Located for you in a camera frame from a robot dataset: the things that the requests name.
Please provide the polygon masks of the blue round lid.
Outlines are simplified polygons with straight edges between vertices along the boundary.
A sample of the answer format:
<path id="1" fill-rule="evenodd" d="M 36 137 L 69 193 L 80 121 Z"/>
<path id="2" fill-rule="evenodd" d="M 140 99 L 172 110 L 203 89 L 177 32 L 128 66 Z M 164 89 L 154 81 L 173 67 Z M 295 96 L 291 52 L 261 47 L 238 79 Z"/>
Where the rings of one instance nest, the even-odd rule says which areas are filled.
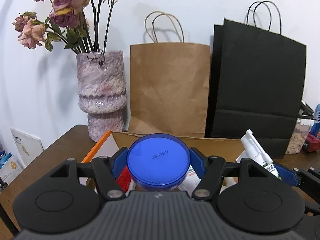
<path id="1" fill-rule="evenodd" d="M 189 166 L 189 148 L 168 134 L 145 135 L 130 146 L 127 154 L 132 179 L 148 191 L 178 187 L 185 180 Z"/>

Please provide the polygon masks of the white nasal spray bottle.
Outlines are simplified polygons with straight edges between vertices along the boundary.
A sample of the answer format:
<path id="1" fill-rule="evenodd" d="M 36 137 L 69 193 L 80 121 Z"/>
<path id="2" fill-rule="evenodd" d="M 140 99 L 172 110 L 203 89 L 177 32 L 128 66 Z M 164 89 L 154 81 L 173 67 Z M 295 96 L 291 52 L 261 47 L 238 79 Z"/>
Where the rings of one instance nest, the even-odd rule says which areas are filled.
<path id="1" fill-rule="evenodd" d="M 245 135 L 240 139 L 242 145 L 244 146 L 243 152 L 236 158 L 236 162 L 240 163 L 241 159 L 249 158 L 258 163 L 264 169 L 268 170 L 274 176 L 281 180 L 280 174 L 277 171 L 273 160 L 265 152 L 262 146 L 259 144 L 257 139 L 253 136 L 253 133 L 248 129 Z"/>

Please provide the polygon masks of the red cardboard pumpkin box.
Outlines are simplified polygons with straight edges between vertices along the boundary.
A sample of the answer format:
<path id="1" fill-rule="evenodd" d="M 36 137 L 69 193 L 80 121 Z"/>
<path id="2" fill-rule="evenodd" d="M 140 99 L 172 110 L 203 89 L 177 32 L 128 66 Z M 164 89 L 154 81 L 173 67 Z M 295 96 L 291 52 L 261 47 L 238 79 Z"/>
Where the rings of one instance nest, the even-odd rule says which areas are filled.
<path id="1" fill-rule="evenodd" d="M 117 173 L 116 181 L 126 192 L 134 190 L 137 183 L 147 190 L 164 190 L 180 187 L 190 191 L 185 182 L 195 172 L 191 169 L 190 148 L 197 148 L 204 156 L 217 155 L 234 162 L 243 152 L 240 140 L 177 138 L 168 134 L 140 135 L 107 131 L 82 160 L 112 157 L 122 147 L 128 152 L 121 159 L 126 165 Z"/>

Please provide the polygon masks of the dark red small box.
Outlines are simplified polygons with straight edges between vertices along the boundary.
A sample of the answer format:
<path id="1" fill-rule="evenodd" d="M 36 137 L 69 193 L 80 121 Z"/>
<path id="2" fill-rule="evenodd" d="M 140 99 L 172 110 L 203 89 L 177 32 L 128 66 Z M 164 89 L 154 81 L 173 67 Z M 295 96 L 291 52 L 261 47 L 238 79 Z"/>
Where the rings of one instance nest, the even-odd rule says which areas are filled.
<path id="1" fill-rule="evenodd" d="M 311 133 L 308 134 L 306 140 L 303 145 L 303 150 L 305 152 L 315 152 L 320 150 L 320 139 L 312 135 Z"/>

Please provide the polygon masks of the clear seed storage container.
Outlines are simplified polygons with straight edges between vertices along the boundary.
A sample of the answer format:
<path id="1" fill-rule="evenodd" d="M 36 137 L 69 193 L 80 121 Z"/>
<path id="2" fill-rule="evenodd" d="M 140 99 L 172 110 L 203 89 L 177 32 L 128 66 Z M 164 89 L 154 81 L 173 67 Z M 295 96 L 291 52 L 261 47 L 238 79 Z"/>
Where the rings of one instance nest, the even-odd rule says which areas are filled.
<path id="1" fill-rule="evenodd" d="M 285 154 L 297 154 L 300 152 L 306 141 L 306 137 L 315 123 L 313 114 L 312 108 L 302 100 L 296 125 Z"/>

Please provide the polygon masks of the pink textured ceramic vase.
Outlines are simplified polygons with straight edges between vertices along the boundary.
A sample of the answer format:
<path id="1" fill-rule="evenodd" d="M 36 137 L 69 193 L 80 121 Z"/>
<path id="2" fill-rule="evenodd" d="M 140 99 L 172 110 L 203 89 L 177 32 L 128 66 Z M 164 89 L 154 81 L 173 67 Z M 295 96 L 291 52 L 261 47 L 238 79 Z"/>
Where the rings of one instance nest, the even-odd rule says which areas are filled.
<path id="1" fill-rule="evenodd" d="M 123 52 L 76 55 L 79 107 L 87 113 L 89 137 L 97 142 L 107 131 L 124 130 L 127 104 Z"/>

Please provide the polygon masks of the brown kraft paper bag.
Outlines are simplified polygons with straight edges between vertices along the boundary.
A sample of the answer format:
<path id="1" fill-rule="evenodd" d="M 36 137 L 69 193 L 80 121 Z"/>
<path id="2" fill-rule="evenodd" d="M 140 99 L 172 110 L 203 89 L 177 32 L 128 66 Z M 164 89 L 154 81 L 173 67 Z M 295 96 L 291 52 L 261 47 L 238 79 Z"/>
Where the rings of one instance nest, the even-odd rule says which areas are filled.
<path id="1" fill-rule="evenodd" d="M 179 42 L 158 42 L 130 47 L 129 132 L 168 133 L 204 137 L 208 107 L 210 47 L 188 43 L 179 20 L 167 16 Z"/>

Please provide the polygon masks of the white booklet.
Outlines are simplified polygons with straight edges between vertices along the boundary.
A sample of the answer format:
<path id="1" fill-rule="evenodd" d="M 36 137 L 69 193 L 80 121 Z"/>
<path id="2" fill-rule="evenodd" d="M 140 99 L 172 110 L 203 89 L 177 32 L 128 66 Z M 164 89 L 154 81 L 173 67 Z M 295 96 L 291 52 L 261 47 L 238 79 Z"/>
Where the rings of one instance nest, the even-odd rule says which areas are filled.
<path id="1" fill-rule="evenodd" d="M 40 138 L 21 132 L 14 128 L 11 128 L 10 130 L 23 161 L 23 165 L 24 167 L 27 167 L 44 151 L 42 142 Z"/>

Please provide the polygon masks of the black paper bag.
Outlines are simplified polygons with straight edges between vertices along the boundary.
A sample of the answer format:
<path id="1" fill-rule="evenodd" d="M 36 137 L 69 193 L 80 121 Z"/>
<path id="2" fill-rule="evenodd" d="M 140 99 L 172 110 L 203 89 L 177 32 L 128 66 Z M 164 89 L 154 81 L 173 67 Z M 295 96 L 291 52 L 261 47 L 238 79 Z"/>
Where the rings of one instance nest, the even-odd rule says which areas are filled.
<path id="1" fill-rule="evenodd" d="M 283 158 L 305 71 L 304 44 L 248 23 L 216 25 L 205 137 L 239 139 L 251 130 L 271 158 Z"/>

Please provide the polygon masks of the blue white small box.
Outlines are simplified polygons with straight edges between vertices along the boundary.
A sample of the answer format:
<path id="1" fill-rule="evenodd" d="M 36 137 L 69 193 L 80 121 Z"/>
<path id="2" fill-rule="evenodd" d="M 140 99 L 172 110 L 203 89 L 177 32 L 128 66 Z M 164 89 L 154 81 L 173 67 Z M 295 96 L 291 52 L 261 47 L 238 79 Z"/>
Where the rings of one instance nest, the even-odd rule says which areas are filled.
<path id="1" fill-rule="evenodd" d="M 10 184 L 22 171 L 17 158 L 11 153 L 1 152 L 0 176 L 4 183 Z"/>

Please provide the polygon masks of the dried pink rose bouquet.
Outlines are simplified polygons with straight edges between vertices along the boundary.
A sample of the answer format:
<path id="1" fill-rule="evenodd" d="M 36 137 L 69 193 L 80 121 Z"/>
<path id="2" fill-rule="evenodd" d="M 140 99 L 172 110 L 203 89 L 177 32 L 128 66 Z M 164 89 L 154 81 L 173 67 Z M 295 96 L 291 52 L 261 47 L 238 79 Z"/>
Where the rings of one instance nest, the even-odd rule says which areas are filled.
<path id="1" fill-rule="evenodd" d="M 107 3 L 112 11 L 117 0 L 33 0 L 51 3 L 48 17 L 38 20 L 35 12 L 19 14 L 13 22 L 19 32 L 18 41 L 29 49 L 44 46 L 53 50 L 54 42 L 63 42 L 65 49 L 75 54 L 106 51 L 106 43 L 99 44 L 101 6 Z"/>

